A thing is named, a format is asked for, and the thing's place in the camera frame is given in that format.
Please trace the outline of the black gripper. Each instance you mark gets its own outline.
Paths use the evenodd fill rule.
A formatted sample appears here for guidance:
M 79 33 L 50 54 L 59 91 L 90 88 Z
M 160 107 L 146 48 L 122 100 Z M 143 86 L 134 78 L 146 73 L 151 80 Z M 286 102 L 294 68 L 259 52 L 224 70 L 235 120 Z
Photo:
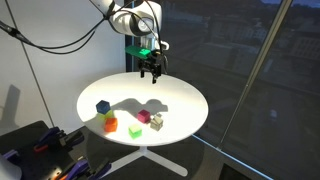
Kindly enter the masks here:
M 167 73 L 168 58 L 160 50 L 153 50 L 146 55 L 146 59 L 138 60 L 138 69 L 140 70 L 140 77 L 145 77 L 145 71 L 149 71 L 152 74 L 152 84 L 155 84 L 158 79 L 157 74 Z

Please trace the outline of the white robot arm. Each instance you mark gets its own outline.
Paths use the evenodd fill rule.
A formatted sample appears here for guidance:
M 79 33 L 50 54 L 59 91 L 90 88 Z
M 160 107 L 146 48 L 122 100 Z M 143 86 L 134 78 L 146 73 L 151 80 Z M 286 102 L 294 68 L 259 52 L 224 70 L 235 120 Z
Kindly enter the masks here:
M 160 4 L 142 0 L 136 7 L 117 5 L 114 0 L 89 0 L 107 20 L 112 29 L 123 35 L 138 37 L 140 44 L 130 45 L 125 52 L 138 59 L 140 77 L 146 72 L 152 75 L 152 83 L 162 75 L 162 66 L 168 66 L 164 52 L 170 45 L 160 37 L 162 7 Z

